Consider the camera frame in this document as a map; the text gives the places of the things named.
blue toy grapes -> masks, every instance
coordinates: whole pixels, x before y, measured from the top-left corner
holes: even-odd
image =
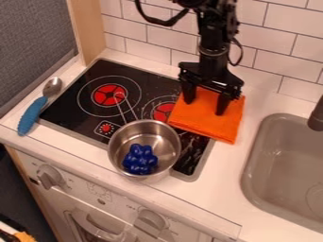
[[[149,175],[158,166],[151,146],[133,144],[122,162],[125,170],[134,175]]]

metal bowl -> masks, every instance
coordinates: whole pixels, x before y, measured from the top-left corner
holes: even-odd
[[[133,144],[152,146],[158,157],[157,169],[149,175],[134,175],[126,172],[122,162]],[[181,144],[177,133],[168,125],[156,120],[138,120],[116,131],[108,145],[108,155],[113,166],[129,179],[138,182],[157,182],[169,175],[178,160]]]

spoon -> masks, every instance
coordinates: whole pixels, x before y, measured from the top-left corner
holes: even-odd
[[[18,124],[18,135],[25,136],[37,121],[48,98],[56,95],[61,89],[61,79],[51,78],[42,89],[42,96],[37,98],[25,111]]]

sink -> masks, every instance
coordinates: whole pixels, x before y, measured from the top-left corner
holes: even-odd
[[[323,233],[323,132],[286,113],[259,127],[241,179],[256,207]]]

red burner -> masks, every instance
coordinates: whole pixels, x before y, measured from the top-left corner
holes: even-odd
[[[109,132],[111,130],[111,126],[110,125],[104,125],[101,128],[104,132]]]
[[[155,107],[153,111],[153,118],[162,122],[166,122],[171,111],[173,110],[175,103],[162,103]]]
[[[93,100],[101,106],[114,106],[121,103],[126,96],[126,89],[115,84],[99,87],[93,94]]]

